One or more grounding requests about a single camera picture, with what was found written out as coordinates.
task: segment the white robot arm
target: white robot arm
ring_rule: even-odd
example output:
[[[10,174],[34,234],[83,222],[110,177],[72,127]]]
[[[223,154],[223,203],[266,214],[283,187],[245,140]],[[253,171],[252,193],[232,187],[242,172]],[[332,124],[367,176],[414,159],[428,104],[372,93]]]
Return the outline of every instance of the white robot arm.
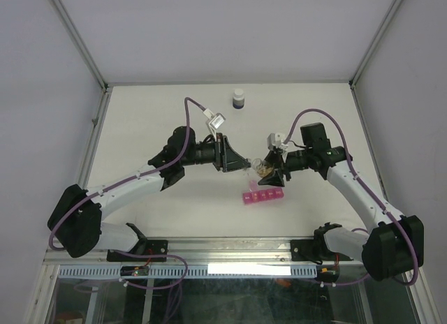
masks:
[[[270,152],[265,163],[272,167],[272,171],[259,184],[284,186],[284,177],[289,181],[294,171],[312,169],[319,172],[348,200],[366,226],[366,233],[355,233],[339,224],[326,223],[314,231],[313,242],[303,242],[298,252],[317,263],[342,253],[363,262],[369,275],[377,281],[414,269],[416,260],[420,267],[423,264],[424,230],[419,218],[406,217],[378,191],[371,189],[360,178],[344,146],[331,147],[322,123],[302,126],[301,134],[305,146],[289,153],[284,150],[284,135],[269,136]],[[275,142],[272,137],[283,141]]]
[[[223,172],[250,167],[250,162],[231,148],[228,138],[222,133],[213,131],[202,142],[196,143],[196,134],[190,128],[181,159],[156,171],[180,155],[186,137],[186,127],[176,128],[168,144],[147,165],[111,184],[87,190],[74,184],[64,191],[47,226],[70,256],[79,258],[92,249],[144,254],[148,241],[135,225],[117,226],[103,220],[120,207],[177,183],[183,178],[186,165],[212,163]]]

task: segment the enclosure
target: enclosure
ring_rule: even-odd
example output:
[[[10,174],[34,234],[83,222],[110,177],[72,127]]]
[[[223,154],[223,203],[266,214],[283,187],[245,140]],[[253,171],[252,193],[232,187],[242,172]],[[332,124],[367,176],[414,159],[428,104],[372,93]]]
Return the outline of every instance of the enclosure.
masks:
[[[290,241],[329,221],[362,228],[343,196],[306,171],[293,174],[281,200],[244,205],[253,174],[198,165],[106,220],[136,224],[190,264],[173,323],[233,323],[228,311],[252,323],[445,321],[446,3],[0,0],[3,322],[51,323],[67,312],[80,314],[79,323],[166,319],[168,291],[92,285],[127,264],[107,262],[104,251],[73,259],[48,250],[46,223],[67,186],[112,181],[159,153],[185,123],[187,96],[221,112],[222,132],[251,160],[264,158],[267,136],[287,133],[300,111],[329,112],[362,176],[423,221],[425,263],[408,288],[391,280],[320,288],[307,279],[334,263],[294,261]],[[235,88],[244,90],[241,110],[231,104]],[[202,140],[206,119],[190,112]],[[313,122],[340,144],[320,115],[300,126]],[[298,132],[293,138],[301,143]],[[241,262],[290,267],[292,275],[217,279],[206,271]],[[339,267],[344,281],[363,272],[358,261]],[[151,269],[134,281],[159,286],[180,274],[173,260]],[[80,284],[97,293],[74,293]]]

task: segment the white wall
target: white wall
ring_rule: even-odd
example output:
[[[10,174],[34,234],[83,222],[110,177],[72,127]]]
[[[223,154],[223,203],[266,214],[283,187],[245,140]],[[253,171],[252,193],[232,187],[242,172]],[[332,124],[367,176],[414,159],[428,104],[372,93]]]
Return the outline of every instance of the white wall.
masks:
[[[63,0],[108,82],[347,82],[393,0]]]
[[[47,0],[0,0],[0,321],[22,322],[100,90]]]
[[[425,224],[425,273],[447,321],[447,0],[406,0],[358,85],[393,204]]]

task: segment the purple cable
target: purple cable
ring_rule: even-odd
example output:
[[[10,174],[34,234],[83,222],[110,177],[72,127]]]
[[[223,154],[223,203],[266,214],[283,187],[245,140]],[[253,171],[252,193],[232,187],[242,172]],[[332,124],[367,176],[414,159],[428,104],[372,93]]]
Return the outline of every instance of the purple cable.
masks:
[[[177,292],[175,293],[173,299],[170,298],[170,296],[172,295],[172,293],[171,293],[172,290],[173,290],[172,288],[169,290],[168,305],[166,306],[166,312],[165,312],[165,316],[163,319],[163,324],[166,324],[167,322],[169,322],[169,320],[177,313],[177,310],[179,309],[179,306],[182,303],[182,298],[183,298],[182,284],[181,283],[179,284]],[[175,301],[177,301],[177,304],[175,305],[174,310],[169,314]]]
[[[185,135],[185,139],[184,139],[184,144],[183,144],[182,150],[180,151],[179,155],[177,155],[177,157],[174,160],[172,160],[171,162],[168,162],[167,164],[165,164],[165,165],[163,165],[161,167],[158,167],[158,168],[152,169],[152,170],[148,170],[147,172],[142,172],[140,174],[140,176],[146,176],[146,175],[154,174],[155,172],[159,172],[160,170],[163,170],[163,169],[166,169],[166,168],[172,166],[174,163],[178,162],[182,158],[183,154],[186,151],[186,148],[188,147],[188,140],[189,140],[189,129],[190,129],[190,127],[189,127],[188,102],[191,102],[194,105],[197,105],[202,111],[206,110],[206,108],[203,105],[199,104],[198,102],[196,102],[192,98],[186,97],[184,99],[184,110],[185,110],[185,113],[186,113],[186,135]],[[127,177],[126,179],[122,179],[121,181],[118,181],[117,183],[112,184],[111,186],[108,186],[107,188],[104,188],[103,192],[106,193],[106,192],[108,192],[110,190],[113,190],[113,189],[117,188],[118,186],[121,186],[122,184],[125,184],[125,183],[127,183],[129,181],[132,181],[135,178],[137,178],[136,175]],[[53,244],[53,239],[54,239],[54,237],[56,235],[56,232],[61,227],[61,225],[67,220],[67,218],[69,216],[71,216],[72,213],[77,211],[88,200],[91,200],[92,198],[95,198],[96,196],[99,196],[99,193],[93,193],[93,194],[87,196],[86,198],[83,198],[78,204],[75,204],[71,209],[69,209],[67,211],[67,213],[56,223],[54,228],[51,230],[50,238],[48,240],[48,246],[52,250],[54,250],[54,251],[63,251],[64,250],[63,247],[56,247]]]
[[[144,286],[140,286],[138,284],[129,282],[128,280],[122,279],[122,281],[124,281],[125,283],[127,283],[130,286],[139,288],[139,289],[144,289],[144,290],[161,290],[161,289],[169,289],[172,288],[173,286],[176,286],[177,284],[179,284],[180,282],[182,282],[185,278],[185,276],[188,274],[188,263],[186,262],[185,259],[183,259],[180,256],[175,256],[173,254],[156,254],[156,255],[152,255],[152,256],[139,256],[138,254],[130,254],[127,252],[123,252],[123,251],[116,251],[117,253],[123,255],[123,256],[128,256],[129,258],[137,258],[137,259],[157,259],[157,258],[174,258],[174,259],[178,259],[180,261],[183,262],[184,265],[184,273],[183,275],[174,283],[172,284],[168,284],[167,286],[161,286],[161,287],[144,287]]]
[[[365,274],[363,277],[360,277],[359,280],[354,280],[354,281],[350,281],[350,282],[341,282],[341,283],[334,283],[334,285],[336,287],[348,287],[348,286],[353,286],[354,284],[359,284],[360,282],[363,282],[364,280],[369,278],[369,274]],[[308,282],[312,282],[313,284],[320,284],[322,282],[317,281],[317,280],[305,280]],[[324,286],[328,286],[328,287],[332,287],[332,283],[328,283],[328,282],[323,282]]]
[[[320,109],[307,109],[304,110],[302,112],[300,112],[298,114],[298,116],[296,116],[295,120],[293,121],[292,127],[290,132],[287,135],[286,140],[284,141],[285,144],[287,144],[293,135],[293,132],[295,130],[296,124],[298,123],[298,120],[306,113],[308,112],[317,112],[317,113],[321,113],[322,115],[325,115],[327,118],[330,119],[330,121],[335,125],[335,127],[338,130],[338,133],[340,134],[340,138],[342,139],[342,143],[343,143],[343,148],[346,152],[346,155],[348,157],[346,157],[346,161],[348,162],[348,167],[349,170],[351,171],[352,175],[354,176],[354,178],[357,180],[357,182],[363,187],[363,189],[368,193],[369,196],[371,196],[371,198],[374,200],[374,202],[377,203],[377,205],[382,209],[383,212],[385,212],[385,214],[388,216],[388,218],[390,218],[390,220],[396,225],[397,229],[401,232],[402,237],[404,238],[406,245],[409,248],[411,257],[413,259],[413,277],[411,278],[411,280],[409,282],[400,282],[401,284],[403,284],[404,286],[412,286],[416,283],[416,280],[418,279],[418,258],[416,256],[416,251],[414,250],[413,244],[411,243],[411,240],[409,238],[409,236],[407,235],[407,233],[405,232],[405,230],[403,229],[403,227],[401,227],[401,225],[399,224],[399,222],[397,221],[396,218],[394,218],[394,216],[387,211],[386,206],[382,203],[381,199],[379,197],[377,197],[377,195],[368,187],[368,185],[366,185],[366,183],[364,183],[364,181],[358,176],[356,170],[354,169],[354,166],[352,164],[352,160],[349,157],[349,150],[348,150],[348,144],[346,143],[346,138],[344,137],[342,128],[340,127],[340,125],[337,123],[337,121],[334,119],[334,117],[332,117],[331,115],[329,115],[326,111],[322,111]]]

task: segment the purple wire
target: purple wire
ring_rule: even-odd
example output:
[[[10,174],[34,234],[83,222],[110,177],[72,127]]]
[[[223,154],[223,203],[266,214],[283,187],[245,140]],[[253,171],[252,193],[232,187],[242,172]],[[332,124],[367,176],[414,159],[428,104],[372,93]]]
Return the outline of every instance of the purple wire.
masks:
[[[401,225],[399,224],[399,222],[397,221],[397,219],[386,209],[385,204],[383,204],[383,202],[381,201],[381,199],[379,197],[377,197],[377,195],[368,187],[368,185],[366,185],[366,183],[364,183],[364,181],[358,176],[356,170],[354,169],[354,166],[352,164],[352,160],[349,157],[349,150],[348,150],[348,144],[346,143],[346,138],[344,137],[342,128],[340,127],[340,125],[337,123],[337,121],[334,119],[334,117],[332,117],[331,115],[329,115],[326,111],[320,110],[320,109],[307,109],[304,110],[302,112],[300,112],[298,114],[298,116],[296,116],[295,120],[293,121],[292,127],[290,132],[287,135],[286,140],[284,141],[285,144],[287,144],[293,135],[293,132],[295,130],[295,127],[298,123],[298,120],[306,113],[308,112],[317,112],[317,113],[321,113],[322,115],[325,115],[327,118],[330,119],[330,121],[335,125],[335,127],[338,130],[338,133],[340,134],[340,138],[342,139],[342,143],[343,143],[343,148],[346,152],[346,161],[348,162],[348,167],[349,170],[351,171],[352,175],[354,176],[354,178],[357,180],[357,182],[363,187],[363,189],[368,193],[369,196],[371,196],[371,198],[374,200],[374,202],[377,203],[377,205],[382,209],[382,211],[388,216],[388,218],[396,225],[397,229],[401,232],[402,237],[404,238],[406,245],[408,246],[409,250],[410,250],[410,254],[411,257],[413,259],[413,277],[411,278],[411,280],[409,282],[400,282],[401,284],[403,284],[404,286],[412,286],[416,283],[416,280],[418,279],[418,258],[416,256],[416,251],[414,250],[413,244],[411,243],[411,240],[409,238],[409,236],[407,235],[407,233],[405,232],[405,230],[403,229],[403,227],[401,227]]]
[[[183,154],[185,153],[187,147],[188,147],[188,140],[189,140],[189,109],[188,109],[188,102],[193,103],[194,105],[197,105],[202,111],[205,111],[206,108],[199,104],[198,102],[196,102],[195,100],[193,100],[192,98],[186,97],[184,99],[184,110],[186,113],[186,135],[185,135],[185,139],[184,139],[184,144],[182,147],[182,150],[180,151],[179,155],[177,155],[177,157],[172,160],[171,162],[168,162],[165,165],[162,165],[161,167],[158,167],[156,169],[152,169],[152,170],[148,170],[147,172],[142,172],[140,174],[140,176],[146,176],[146,175],[150,175],[150,174],[154,174],[156,172],[159,172],[160,170],[166,169],[170,166],[172,166],[174,163],[178,162]],[[110,190],[113,190],[115,188],[117,188],[118,186],[121,186],[122,184],[125,184],[129,181],[132,181],[133,179],[137,178],[136,175],[127,177],[126,179],[122,179],[121,181],[118,181],[117,183],[112,184],[111,186],[108,186],[107,188],[103,189],[103,192],[108,192]],[[75,204],[71,209],[69,209],[67,211],[67,213],[56,223],[56,225],[54,226],[54,228],[51,231],[50,234],[50,238],[48,240],[48,246],[54,250],[54,251],[63,251],[65,248],[64,247],[56,247],[53,244],[53,239],[56,236],[56,232],[58,231],[58,229],[61,227],[61,225],[67,220],[67,218],[69,216],[71,216],[72,213],[74,213],[75,211],[77,211],[84,203],[86,203],[88,200],[91,200],[92,198],[95,198],[96,196],[99,196],[99,193],[93,193],[89,196],[87,196],[86,198],[83,198],[79,203]]]
[[[138,259],[174,258],[174,259],[178,259],[183,262],[183,265],[184,265],[183,275],[176,282],[174,282],[172,284],[168,284],[167,286],[144,287],[144,286],[140,286],[139,284],[135,284],[135,283],[129,282],[128,280],[122,279],[122,281],[126,282],[128,285],[139,288],[139,289],[144,289],[144,290],[169,289],[169,288],[172,288],[173,286],[176,286],[177,284],[181,283],[184,280],[185,276],[188,274],[188,263],[186,262],[185,259],[183,259],[180,256],[175,256],[173,254],[156,254],[156,255],[152,255],[152,256],[139,256],[138,254],[130,254],[130,253],[123,252],[123,251],[116,251],[116,252],[123,256],[128,256],[129,258],[138,258]]]
[[[171,314],[166,319],[166,321],[163,322],[163,324],[166,324],[167,322],[169,322],[169,320],[177,313],[177,310],[179,309],[179,307],[182,303],[182,298],[183,298],[182,284],[179,284],[179,287],[177,289],[177,292],[175,293],[174,300],[173,300],[173,303],[175,302],[175,300],[177,300],[177,304],[175,305],[174,310],[171,312]]]
[[[168,302],[166,303],[166,310],[165,310],[165,316],[163,317],[163,324],[167,321],[168,313],[173,303],[172,294],[173,294],[173,288],[169,289]]]
[[[360,282],[363,282],[364,280],[369,278],[369,274],[365,274],[363,277],[360,277],[358,280],[350,281],[350,282],[341,282],[341,283],[334,283],[336,287],[348,287],[353,286],[355,284],[359,284]],[[317,280],[305,280],[308,282],[312,282],[313,284],[321,284],[322,282]],[[324,286],[332,287],[332,283],[329,282],[323,282]]]

